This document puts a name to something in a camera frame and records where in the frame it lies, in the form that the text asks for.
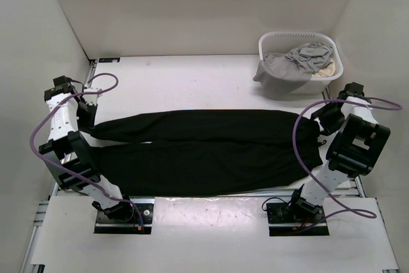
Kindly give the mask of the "black trousers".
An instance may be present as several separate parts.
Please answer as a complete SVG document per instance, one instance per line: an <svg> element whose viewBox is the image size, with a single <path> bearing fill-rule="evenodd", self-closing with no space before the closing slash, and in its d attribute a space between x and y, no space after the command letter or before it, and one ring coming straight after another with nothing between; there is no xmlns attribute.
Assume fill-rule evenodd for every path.
<svg viewBox="0 0 409 273"><path fill-rule="evenodd" d="M101 173L129 196L218 196L282 187L322 165L317 122L277 110L186 110L95 125Z"/></svg>

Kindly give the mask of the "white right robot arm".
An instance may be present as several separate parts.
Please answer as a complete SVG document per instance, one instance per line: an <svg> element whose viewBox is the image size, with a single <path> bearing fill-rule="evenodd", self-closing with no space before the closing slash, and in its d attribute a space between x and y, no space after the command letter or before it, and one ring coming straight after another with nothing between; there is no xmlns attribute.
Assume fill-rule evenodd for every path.
<svg viewBox="0 0 409 273"><path fill-rule="evenodd" d="M294 191L289 202L270 198L262 204L270 224L323 222L323 204L342 183L369 174L390 136L372 114L363 85L352 82L335 100L313 112L323 136L334 136L326 164L317 175Z"/></svg>

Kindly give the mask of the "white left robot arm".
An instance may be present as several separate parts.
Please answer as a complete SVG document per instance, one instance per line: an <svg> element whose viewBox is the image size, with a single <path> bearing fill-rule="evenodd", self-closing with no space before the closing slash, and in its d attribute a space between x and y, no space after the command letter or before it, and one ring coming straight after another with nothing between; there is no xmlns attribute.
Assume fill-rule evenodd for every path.
<svg viewBox="0 0 409 273"><path fill-rule="evenodd" d="M104 92L62 75L46 90L44 101L49 108L50 133L45 144L32 149L44 161L58 186L93 198L93 207L108 219L133 222L137 211L129 197L98 170L95 155L83 132L92 129L98 98Z"/></svg>

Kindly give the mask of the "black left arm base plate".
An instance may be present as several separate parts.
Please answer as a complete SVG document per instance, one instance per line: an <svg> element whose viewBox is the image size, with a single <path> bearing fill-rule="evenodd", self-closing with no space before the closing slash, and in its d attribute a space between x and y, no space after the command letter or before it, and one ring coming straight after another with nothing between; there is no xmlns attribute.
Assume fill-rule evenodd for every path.
<svg viewBox="0 0 409 273"><path fill-rule="evenodd" d="M133 207L120 208L108 217L97 210L94 233L117 235L150 235L153 226L155 200L153 198L132 198L138 211Z"/></svg>

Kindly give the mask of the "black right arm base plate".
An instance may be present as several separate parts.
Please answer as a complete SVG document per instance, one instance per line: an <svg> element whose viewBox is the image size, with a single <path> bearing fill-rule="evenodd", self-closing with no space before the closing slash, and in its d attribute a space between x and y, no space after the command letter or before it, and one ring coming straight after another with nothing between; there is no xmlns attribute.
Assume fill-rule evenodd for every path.
<svg viewBox="0 0 409 273"><path fill-rule="evenodd" d="M267 203L264 211L267 213L270 237L329 236L322 208L311 213L285 203Z"/></svg>

